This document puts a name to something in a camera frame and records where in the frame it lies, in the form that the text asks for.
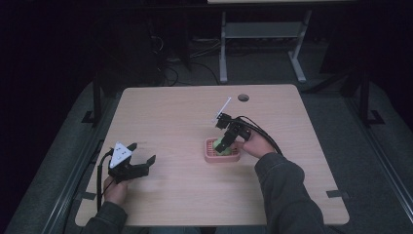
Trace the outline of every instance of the table leg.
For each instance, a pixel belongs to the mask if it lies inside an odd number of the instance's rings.
[[[221,53],[219,54],[219,81],[222,84],[228,82],[227,60],[225,59],[225,17],[225,12],[223,12],[221,23]]]
[[[306,35],[311,13],[311,10],[306,12],[306,15],[304,17],[303,22],[301,23],[300,31],[297,37],[297,45],[295,46],[293,51],[288,52],[289,59],[295,71],[295,75],[297,76],[298,81],[301,83],[305,83],[307,80],[304,76],[303,69],[301,69],[300,62],[298,61],[298,54],[300,53],[301,45],[303,44],[304,37]]]

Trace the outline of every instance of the gray sleeve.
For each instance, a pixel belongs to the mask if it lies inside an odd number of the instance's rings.
[[[255,165],[264,197],[268,233],[324,233],[322,213],[304,186],[304,171],[269,153]]]
[[[127,218],[124,209],[114,203],[104,202],[96,216],[88,221],[82,233],[121,233]]]

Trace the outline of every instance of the green object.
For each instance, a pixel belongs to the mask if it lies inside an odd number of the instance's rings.
[[[213,144],[212,144],[213,150],[215,150],[215,147],[221,142],[221,140],[222,140],[222,137],[218,138],[216,141],[213,142]],[[230,147],[228,147],[224,151],[222,151],[221,153],[217,152],[216,150],[215,150],[215,152],[216,152],[216,155],[219,155],[219,156],[230,155],[232,153],[232,149]]]

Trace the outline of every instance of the dark wall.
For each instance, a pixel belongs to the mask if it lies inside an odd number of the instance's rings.
[[[409,1],[361,0],[342,17],[321,71],[367,71],[413,131],[412,11]]]
[[[2,1],[0,9],[2,232],[92,80],[83,57],[93,19],[68,1]]]

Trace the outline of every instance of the right hand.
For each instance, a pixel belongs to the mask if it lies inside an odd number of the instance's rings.
[[[248,141],[234,141],[231,147],[243,149],[245,152],[256,158],[261,158],[267,153],[277,152],[266,138],[264,138],[254,130],[250,131],[251,136],[249,137]]]

